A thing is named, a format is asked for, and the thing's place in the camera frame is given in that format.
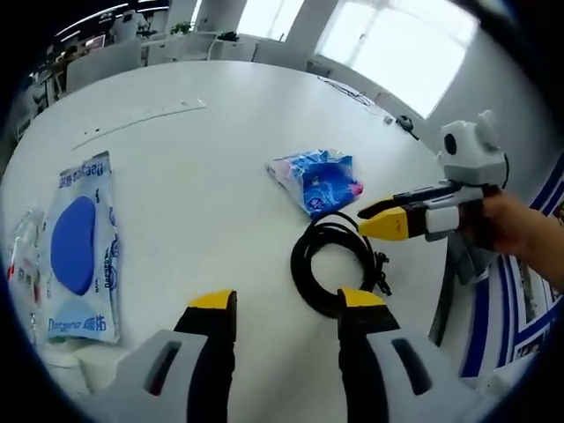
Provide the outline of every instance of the plastic packaging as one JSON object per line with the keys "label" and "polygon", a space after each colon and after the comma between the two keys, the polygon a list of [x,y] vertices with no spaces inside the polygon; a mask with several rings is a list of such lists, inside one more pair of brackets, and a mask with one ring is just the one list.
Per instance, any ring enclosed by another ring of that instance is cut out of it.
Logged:
{"label": "plastic packaging", "polygon": [[8,236],[8,249],[4,255],[4,268],[10,266],[10,261],[14,252],[14,245],[17,238],[23,238],[25,242],[37,245],[41,222],[43,221],[43,211],[36,207],[27,209],[26,214],[21,218],[18,224],[13,228]]}
{"label": "plastic packaging", "polygon": [[[118,239],[109,153],[63,171],[40,241],[41,314],[47,338],[82,337],[115,343]],[[80,216],[87,204],[87,216]],[[60,235],[61,222],[68,224]],[[73,275],[80,290],[73,290]]]}
{"label": "plastic packaging", "polygon": [[269,161],[266,168],[312,218],[341,209],[364,188],[355,177],[353,156],[336,150],[282,157]]}
{"label": "plastic packaging", "polygon": [[19,322],[31,342],[36,345],[40,303],[39,250],[24,237],[17,237],[13,243],[7,279]]}

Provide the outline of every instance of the window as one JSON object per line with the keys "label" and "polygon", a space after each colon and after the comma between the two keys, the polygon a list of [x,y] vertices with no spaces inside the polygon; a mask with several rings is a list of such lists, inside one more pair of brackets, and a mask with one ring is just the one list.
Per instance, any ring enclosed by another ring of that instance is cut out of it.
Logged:
{"label": "window", "polygon": [[200,12],[200,7],[202,7],[202,0],[196,0],[196,6],[194,6],[194,11],[192,12],[192,18],[190,19],[190,26],[192,31],[196,31],[196,19]]}
{"label": "window", "polygon": [[448,0],[349,0],[331,17],[317,53],[427,118],[458,72],[477,24]]}
{"label": "window", "polygon": [[248,0],[238,33],[285,41],[304,0]]}

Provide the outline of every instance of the ceiling light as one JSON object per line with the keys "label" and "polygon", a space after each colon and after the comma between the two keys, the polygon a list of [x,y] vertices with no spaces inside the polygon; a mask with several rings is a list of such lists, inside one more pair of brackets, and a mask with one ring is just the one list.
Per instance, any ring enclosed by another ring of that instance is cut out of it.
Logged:
{"label": "ceiling light", "polygon": [[55,35],[55,37],[58,37],[59,35],[61,35],[65,31],[68,31],[69,29],[71,29],[72,27],[74,27],[76,25],[82,24],[83,22],[86,22],[87,20],[90,20],[92,18],[96,18],[97,16],[103,15],[104,13],[108,13],[109,11],[114,11],[116,9],[120,9],[120,8],[125,7],[127,5],[129,5],[129,4],[127,4],[127,3],[118,4],[117,6],[110,7],[108,9],[104,10],[104,11],[98,11],[98,12],[94,13],[93,15],[87,16],[86,18],[83,18],[83,19],[79,20],[78,22],[75,22],[71,26],[67,26],[62,31],[60,31],[57,35]]}
{"label": "ceiling light", "polygon": [[79,35],[80,34],[80,30],[76,31],[75,33],[72,33],[71,35],[67,35],[66,37],[64,37],[61,42],[65,42],[67,41],[69,38],[74,37],[75,35]]}
{"label": "ceiling light", "polygon": [[139,9],[138,12],[141,12],[141,11],[165,11],[166,9],[168,9],[168,6],[150,7],[149,9]]}

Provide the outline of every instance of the table surface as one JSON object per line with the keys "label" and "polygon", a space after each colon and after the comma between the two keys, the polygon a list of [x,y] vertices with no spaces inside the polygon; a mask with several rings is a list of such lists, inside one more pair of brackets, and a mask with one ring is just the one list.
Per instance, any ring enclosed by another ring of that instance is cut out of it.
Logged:
{"label": "table surface", "polygon": [[[139,104],[196,97],[205,108],[140,122],[73,150],[83,127]],[[337,322],[301,299],[290,273],[292,247],[309,218],[264,164],[316,148],[352,154],[365,191],[344,208],[351,216],[380,197],[441,179],[431,152],[385,125],[384,115],[314,75],[258,63],[170,63],[124,73],[63,98],[33,121],[0,188],[1,223],[12,228],[28,205],[47,209],[59,172],[110,151],[122,242],[121,351],[172,329],[196,296],[233,288],[238,338],[229,421],[342,422]],[[390,257],[391,310],[401,325],[427,334],[446,241],[373,245]],[[360,286],[359,265],[340,247],[318,253],[314,271],[328,288]],[[106,355],[94,355],[115,368],[112,347],[92,347],[102,350]]]}

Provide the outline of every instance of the coiled black cable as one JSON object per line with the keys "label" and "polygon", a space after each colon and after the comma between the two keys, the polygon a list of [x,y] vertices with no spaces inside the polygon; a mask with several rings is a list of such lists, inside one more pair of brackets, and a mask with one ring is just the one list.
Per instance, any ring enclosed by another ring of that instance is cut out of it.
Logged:
{"label": "coiled black cable", "polygon": [[[340,223],[319,223],[320,220],[331,215],[346,220],[356,229],[357,233]],[[343,213],[334,211],[312,221],[306,232],[293,246],[290,259],[293,282],[301,298],[312,309],[327,317],[336,318],[338,316],[342,307],[341,301],[336,294],[330,293],[319,285],[311,270],[312,257],[327,244],[340,245],[350,249],[357,256],[364,271],[361,290],[372,292],[375,285],[378,285],[382,293],[391,295],[390,287],[386,283],[386,275],[382,270],[384,263],[389,261],[388,257],[383,253],[375,253],[367,237],[358,235],[358,230],[359,227],[354,220]]]}

